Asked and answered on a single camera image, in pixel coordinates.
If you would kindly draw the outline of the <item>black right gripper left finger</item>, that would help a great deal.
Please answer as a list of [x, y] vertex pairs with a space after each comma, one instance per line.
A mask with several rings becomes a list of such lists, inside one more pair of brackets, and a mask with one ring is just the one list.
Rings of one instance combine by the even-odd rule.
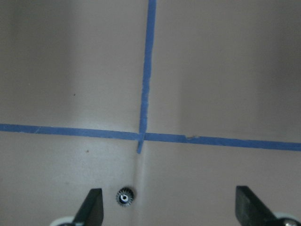
[[91, 189], [75, 215], [73, 226], [101, 226], [104, 219], [101, 188]]

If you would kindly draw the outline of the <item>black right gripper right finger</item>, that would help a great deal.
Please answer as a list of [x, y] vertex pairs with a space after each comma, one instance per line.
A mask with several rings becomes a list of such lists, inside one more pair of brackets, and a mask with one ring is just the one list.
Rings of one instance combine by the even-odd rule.
[[236, 187], [235, 216], [241, 226], [278, 226], [278, 218], [248, 186]]

